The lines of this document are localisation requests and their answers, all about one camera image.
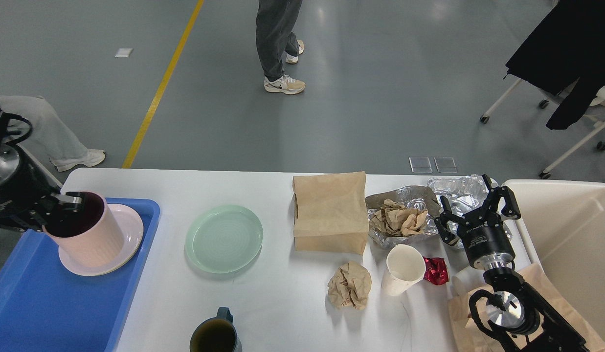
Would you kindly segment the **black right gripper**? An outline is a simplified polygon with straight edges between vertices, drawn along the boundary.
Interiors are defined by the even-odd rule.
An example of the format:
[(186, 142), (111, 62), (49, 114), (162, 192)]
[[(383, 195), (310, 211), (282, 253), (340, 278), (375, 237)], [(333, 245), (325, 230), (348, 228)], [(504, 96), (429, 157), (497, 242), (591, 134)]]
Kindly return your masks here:
[[(510, 239), (503, 229), (503, 221), (520, 219), (521, 213), (515, 194), (508, 186), (492, 186), (492, 179), (482, 175), (488, 194), (482, 203), (481, 212), (471, 211), (464, 215), (466, 225), (457, 226), (457, 235), (448, 223), (457, 223), (458, 216), (452, 212), (446, 196), (440, 196), (442, 211), (434, 218), (437, 232), (443, 243), (456, 246), (459, 238), (465, 248), (470, 266), (474, 269), (502, 267), (515, 260)], [(499, 210), (499, 201), (504, 199), (504, 207)]]

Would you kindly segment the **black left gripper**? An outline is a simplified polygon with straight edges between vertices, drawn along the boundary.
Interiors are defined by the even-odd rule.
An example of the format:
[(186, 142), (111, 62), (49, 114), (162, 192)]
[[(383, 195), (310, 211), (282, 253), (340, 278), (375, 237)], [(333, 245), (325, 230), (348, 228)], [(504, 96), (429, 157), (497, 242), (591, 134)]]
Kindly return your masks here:
[(85, 193), (59, 192), (19, 146), (0, 146), (0, 229), (42, 232), (49, 214), (85, 207)]

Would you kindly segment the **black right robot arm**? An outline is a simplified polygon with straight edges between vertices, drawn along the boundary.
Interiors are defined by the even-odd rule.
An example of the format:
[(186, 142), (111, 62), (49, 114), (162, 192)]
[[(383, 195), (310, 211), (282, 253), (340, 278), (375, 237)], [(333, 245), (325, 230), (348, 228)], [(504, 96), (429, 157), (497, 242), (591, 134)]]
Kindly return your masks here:
[(515, 271), (515, 252), (503, 229), (505, 220), (521, 218), (514, 192), (482, 178), (488, 194), (480, 207), (459, 216), (441, 196), (443, 211), (434, 219), (442, 241), (461, 241), (469, 265), (483, 270), (493, 289), (469, 298), (474, 323), (506, 352), (585, 352), (584, 337)]

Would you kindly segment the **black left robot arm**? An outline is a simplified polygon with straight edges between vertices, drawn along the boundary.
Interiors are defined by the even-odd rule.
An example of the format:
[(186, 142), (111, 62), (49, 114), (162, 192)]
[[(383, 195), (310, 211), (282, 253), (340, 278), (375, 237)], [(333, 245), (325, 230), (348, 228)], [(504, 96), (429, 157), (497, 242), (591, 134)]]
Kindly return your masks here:
[(85, 194), (61, 194), (18, 146), (32, 131), (32, 123), (0, 107), (0, 229), (42, 232), (85, 216)]

